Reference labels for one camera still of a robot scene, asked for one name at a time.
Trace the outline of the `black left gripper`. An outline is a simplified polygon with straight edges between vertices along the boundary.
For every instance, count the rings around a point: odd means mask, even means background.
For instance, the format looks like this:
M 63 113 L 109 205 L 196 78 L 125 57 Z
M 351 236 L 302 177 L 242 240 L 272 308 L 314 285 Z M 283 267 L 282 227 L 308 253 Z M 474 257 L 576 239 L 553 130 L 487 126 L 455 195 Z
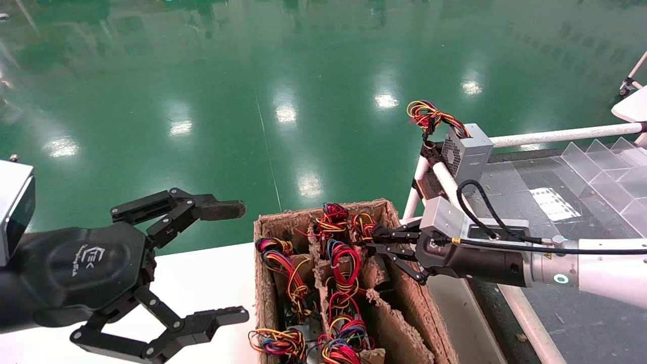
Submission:
M 153 294 L 155 253 L 133 226 L 46 231 L 24 235 L 1 273 L 1 330 L 58 328 L 84 322 L 70 341 L 97 355 L 166 363 L 187 346 L 212 341 L 223 326 L 245 323 L 242 306 L 185 317 Z M 143 305 L 165 327 L 151 342 L 102 332 Z

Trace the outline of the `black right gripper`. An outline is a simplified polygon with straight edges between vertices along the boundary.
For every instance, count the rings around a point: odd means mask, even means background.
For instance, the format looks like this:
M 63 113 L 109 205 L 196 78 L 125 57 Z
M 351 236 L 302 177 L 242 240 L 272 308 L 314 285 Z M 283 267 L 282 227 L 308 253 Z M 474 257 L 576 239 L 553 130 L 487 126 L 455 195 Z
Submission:
M 416 248 L 413 251 L 385 244 L 416 244 Z M 380 229 L 372 233 L 366 248 L 394 263 L 418 284 L 427 284 L 429 276 L 437 275 L 515 287 L 531 284 L 525 253 L 455 244 L 440 234 Z M 419 263 L 423 271 L 406 262 Z

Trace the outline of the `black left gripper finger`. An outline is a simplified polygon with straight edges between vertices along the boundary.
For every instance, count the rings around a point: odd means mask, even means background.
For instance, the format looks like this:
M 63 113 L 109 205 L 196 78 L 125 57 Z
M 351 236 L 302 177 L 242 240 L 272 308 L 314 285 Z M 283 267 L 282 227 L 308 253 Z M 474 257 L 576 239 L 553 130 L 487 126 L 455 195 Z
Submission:
M 238 219 L 246 212 L 241 200 L 219 201 L 212 194 L 193 195 L 179 188 L 161 191 L 111 209 L 113 222 L 138 225 L 158 219 L 146 231 L 147 247 L 165 247 L 197 220 Z

